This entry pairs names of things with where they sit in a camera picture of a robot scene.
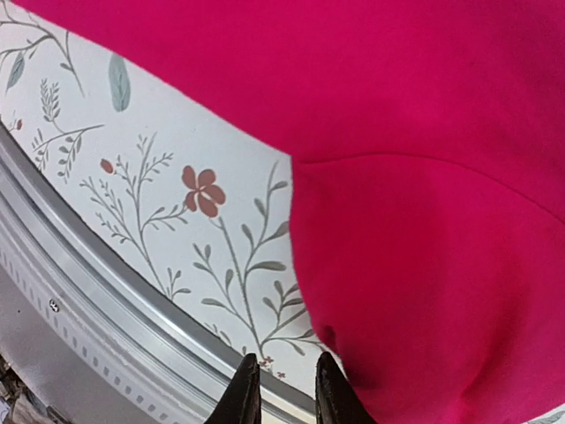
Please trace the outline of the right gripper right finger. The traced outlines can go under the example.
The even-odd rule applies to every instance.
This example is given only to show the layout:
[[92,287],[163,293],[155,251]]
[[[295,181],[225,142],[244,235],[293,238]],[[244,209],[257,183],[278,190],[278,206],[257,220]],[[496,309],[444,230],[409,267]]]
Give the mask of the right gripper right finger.
[[334,357],[324,352],[315,376],[316,422],[318,424],[374,424]]

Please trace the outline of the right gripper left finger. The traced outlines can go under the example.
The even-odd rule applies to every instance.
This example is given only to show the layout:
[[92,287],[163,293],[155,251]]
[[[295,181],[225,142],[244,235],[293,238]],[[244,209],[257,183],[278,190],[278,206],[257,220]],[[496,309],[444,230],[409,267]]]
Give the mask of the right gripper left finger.
[[260,367],[246,354],[210,415],[210,424],[260,423]]

